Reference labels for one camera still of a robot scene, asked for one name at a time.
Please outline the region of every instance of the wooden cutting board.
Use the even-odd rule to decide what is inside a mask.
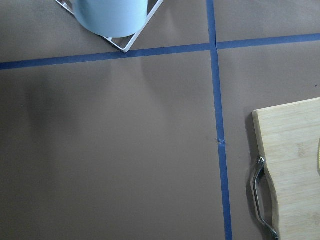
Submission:
[[[281,240],[320,240],[320,98],[252,113]]]

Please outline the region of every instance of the metal handle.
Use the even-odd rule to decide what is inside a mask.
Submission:
[[[264,225],[266,228],[269,229],[272,237],[275,240],[279,240],[279,235],[276,232],[275,228],[272,227],[271,225],[269,225],[268,223],[266,223],[266,221],[264,220],[264,218],[261,215],[261,210],[260,210],[260,203],[259,203],[259,197],[258,197],[258,192],[257,192],[257,181],[258,181],[258,177],[259,177],[260,173],[265,168],[265,163],[266,163],[266,161],[264,160],[264,158],[262,156],[259,156],[257,158],[258,169],[253,177],[253,182],[252,182],[255,207],[256,207],[257,214],[258,214],[258,218],[259,218],[260,222],[262,223],[262,225]]]

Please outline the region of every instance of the blue tape line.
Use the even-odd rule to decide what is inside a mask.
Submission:
[[[232,240],[233,237],[232,237],[232,223],[231,223],[231,210],[230,210],[229,181],[228,181],[224,118],[223,118],[221,86],[220,86],[219,59],[218,59],[218,50],[216,45],[216,21],[215,21],[214,1],[206,0],[206,6],[207,6],[209,38],[210,38],[210,46],[211,46],[210,48],[211,67],[212,67],[216,131],[217,131],[217,138],[218,138],[218,154],[219,154],[220,180],[221,180],[221,191],[222,191],[224,232],[225,232],[225,239]]]
[[[216,47],[217,49],[220,50],[220,49],[235,49],[235,48],[256,47],[256,46],[276,45],[276,44],[303,43],[303,42],[313,42],[313,41],[320,41],[320,33],[246,39],[246,40],[237,40],[237,41],[223,41],[223,42],[217,42]]]
[[[97,53],[97,54],[88,54],[88,55],[52,57],[52,58],[43,58],[43,59],[3,62],[3,63],[0,63],[0,70],[32,68],[32,67],[60,65],[60,64],[74,64],[74,63],[84,63],[84,62],[114,60],[114,59],[124,59],[124,58],[137,58],[137,57],[156,56],[156,55],[191,53],[191,52],[200,52],[200,51],[209,51],[209,50],[210,50],[210,44],[203,43],[203,44],[193,44],[193,45],[169,46],[169,47],[142,49],[142,50],[132,50],[127,53],[117,51],[117,52]]]

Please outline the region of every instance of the wood grain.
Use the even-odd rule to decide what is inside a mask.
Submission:
[[[320,240],[320,98],[255,110],[281,240]]]

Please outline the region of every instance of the gray floor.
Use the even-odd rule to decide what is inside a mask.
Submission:
[[[319,1],[214,4],[218,42],[320,32]],[[116,52],[54,0],[0,16],[0,63]],[[132,49],[207,44],[208,27],[205,0],[164,0]],[[218,58],[232,236],[268,240],[251,112],[320,96],[320,41]],[[0,70],[0,112],[0,239],[226,239],[209,49]]]

